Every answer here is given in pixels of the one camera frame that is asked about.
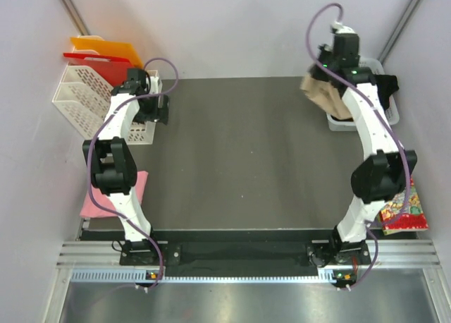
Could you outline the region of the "beige t shirt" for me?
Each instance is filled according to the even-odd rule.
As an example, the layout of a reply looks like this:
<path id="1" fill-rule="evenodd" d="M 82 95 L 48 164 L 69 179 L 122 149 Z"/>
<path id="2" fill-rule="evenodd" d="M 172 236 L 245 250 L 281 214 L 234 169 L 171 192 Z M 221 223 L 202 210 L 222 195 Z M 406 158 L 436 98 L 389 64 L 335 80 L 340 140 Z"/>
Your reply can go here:
<path id="1" fill-rule="evenodd" d="M 352 115 L 345 106 L 338 90 L 330 82 L 314 79 L 310 74 L 303 77 L 300 87 L 304 95 L 332 117 L 343 121 Z"/>

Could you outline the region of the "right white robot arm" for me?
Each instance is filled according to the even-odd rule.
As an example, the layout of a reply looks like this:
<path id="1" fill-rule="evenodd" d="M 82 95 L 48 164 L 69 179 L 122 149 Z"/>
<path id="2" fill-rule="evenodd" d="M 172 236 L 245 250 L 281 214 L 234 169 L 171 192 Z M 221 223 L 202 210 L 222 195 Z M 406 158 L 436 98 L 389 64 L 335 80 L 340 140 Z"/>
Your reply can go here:
<path id="1" fill-rule="evenodd" d="M 321 46 L 315 78 L 338 90 L 361 140 L 363 162 L 351 176 L 354 194 L 348 211 L 334 227 L 328 245 L 312 253 L 323 266 L 343 264 L 364 253 L 366 232 L 385 204 L 410 187 L 417 162 L 395 138 L 378 98 L 376 78 L 359 65 L 359 36 L 340 22 L 331 26 L 333 43 Z"/>

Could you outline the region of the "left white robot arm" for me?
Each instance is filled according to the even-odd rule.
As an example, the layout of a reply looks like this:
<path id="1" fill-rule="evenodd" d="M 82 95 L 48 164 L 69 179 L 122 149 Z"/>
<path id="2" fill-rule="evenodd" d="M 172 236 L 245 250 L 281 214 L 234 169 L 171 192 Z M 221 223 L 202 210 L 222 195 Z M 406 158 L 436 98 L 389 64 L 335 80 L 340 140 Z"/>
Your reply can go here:
<path id="1" fill-rule="evenodd" d="M 89 200 L 96 208 L 118 217 L 123 225 L 122 265 L 163 262 L 152 237 L 152 225 L 142 211 L 139 174 L 127 139 L 133 123 L 166 123 L 168 102 L 159 77 L 131 68 L 126 79 L 112 89 L 110 107 L 99 130 L 82 145 Z"/>

